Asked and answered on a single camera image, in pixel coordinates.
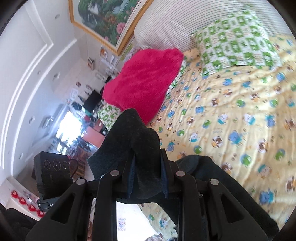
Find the white striped headboard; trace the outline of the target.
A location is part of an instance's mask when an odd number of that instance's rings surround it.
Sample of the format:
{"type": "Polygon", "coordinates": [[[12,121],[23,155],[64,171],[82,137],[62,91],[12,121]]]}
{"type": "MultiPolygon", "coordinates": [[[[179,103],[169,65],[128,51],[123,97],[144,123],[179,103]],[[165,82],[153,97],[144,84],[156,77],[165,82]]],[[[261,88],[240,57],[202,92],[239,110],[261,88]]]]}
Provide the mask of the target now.
{"type": "Polygon", "coordinates": [[[191,33],[239,10],[252,10],[268,33],[278,33],[281,18],[268,1],[153,1],[135,27],[143,48],[191,49],[191,33]]]}

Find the yellow cartoon bear quilt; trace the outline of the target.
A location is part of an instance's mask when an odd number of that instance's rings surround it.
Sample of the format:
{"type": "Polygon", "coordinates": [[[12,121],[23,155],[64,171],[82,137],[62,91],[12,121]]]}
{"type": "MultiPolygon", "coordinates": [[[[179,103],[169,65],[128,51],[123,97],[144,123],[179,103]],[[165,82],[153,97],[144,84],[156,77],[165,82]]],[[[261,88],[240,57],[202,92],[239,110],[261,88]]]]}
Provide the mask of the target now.
{"type": "Polygon", "coordinates": [[[201,75],[197,49],[150,127],[168,158],[210,157],[279,228],[295,208],[295,39],[270,37],[282,66],[201,75]]]}

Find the green patterned white pillow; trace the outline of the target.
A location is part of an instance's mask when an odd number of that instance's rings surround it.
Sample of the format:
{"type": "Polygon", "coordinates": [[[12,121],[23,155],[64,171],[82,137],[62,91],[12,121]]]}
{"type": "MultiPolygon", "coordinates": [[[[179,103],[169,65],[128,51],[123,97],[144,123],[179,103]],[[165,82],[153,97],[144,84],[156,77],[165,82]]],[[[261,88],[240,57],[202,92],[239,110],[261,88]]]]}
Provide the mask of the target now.
{"type": "Polygon", "coordinates": [[[204,76],[232,66],[282,66],[266,30],[250,9],[217,19],[191,37],[200,53],[204,76]]]}

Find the gold framed landscape painting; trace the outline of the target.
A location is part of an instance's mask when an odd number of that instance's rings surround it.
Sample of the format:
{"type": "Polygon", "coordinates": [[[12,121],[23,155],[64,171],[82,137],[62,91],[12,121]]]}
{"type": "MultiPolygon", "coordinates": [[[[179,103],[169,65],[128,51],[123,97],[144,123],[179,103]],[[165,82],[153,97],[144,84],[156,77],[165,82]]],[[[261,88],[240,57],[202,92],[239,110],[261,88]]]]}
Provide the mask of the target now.
{"type": "Polygon", "coordinates": [[[119,56],[153,1],[80,0],[68,3],[71,23],[119,56]]]}

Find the red plush pillow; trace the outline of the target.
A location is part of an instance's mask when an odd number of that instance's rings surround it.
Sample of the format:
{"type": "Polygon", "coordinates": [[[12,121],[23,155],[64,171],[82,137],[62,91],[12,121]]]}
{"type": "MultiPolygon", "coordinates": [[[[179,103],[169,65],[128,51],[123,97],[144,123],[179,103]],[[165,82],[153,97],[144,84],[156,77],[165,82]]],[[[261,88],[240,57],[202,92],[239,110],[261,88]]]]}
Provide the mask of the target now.
{"type": "Polygon", "coordinates": [[[161,108],[183,60],[178,49],[140,50],[105,85],[103,99],[121,111],[134,108],[147,125],[161,108]]]}

